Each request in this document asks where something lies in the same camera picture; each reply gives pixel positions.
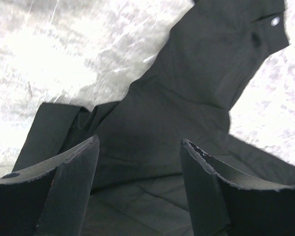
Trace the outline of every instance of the dark fabric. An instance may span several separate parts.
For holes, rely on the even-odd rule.
[[[99,159],[82,235],[192,235],[181,138],[254,178],[295,183],[295,167],[229,135],[229,110],[264,60],[288,46],[284,11],[283,0],[198,1],[171,29],[154,64],[122,101],[99,105],[91,113],[43,104],[17,164],[31,163],[28,153],[42,150],[37,162],[98,135]],[[278,24],[272,24],[277,17]],[[42,141],[33,141],[38,136]],[[193,186],[196,174],[186,186]],[[210,196],[216,181],[204,176],[193,198],[202,192]],[[207,218],[196,235],[232,235],[223,226],[234,218],[223,215],[222,201],[191,206],[218,216],[218,221]],[[195,215],[192,222],[197,223]],[[256,235],[276,235],[269,230]]]
[[[98,148],[98,138],[91,137],[0,178],[0,236],[80,235]]]
[[[295,236],[295,184],[250,176],[188,141],[181,164],[195,235]]]
[[[33,235],[55,173],[36,181],[0,184],[0,236]]]

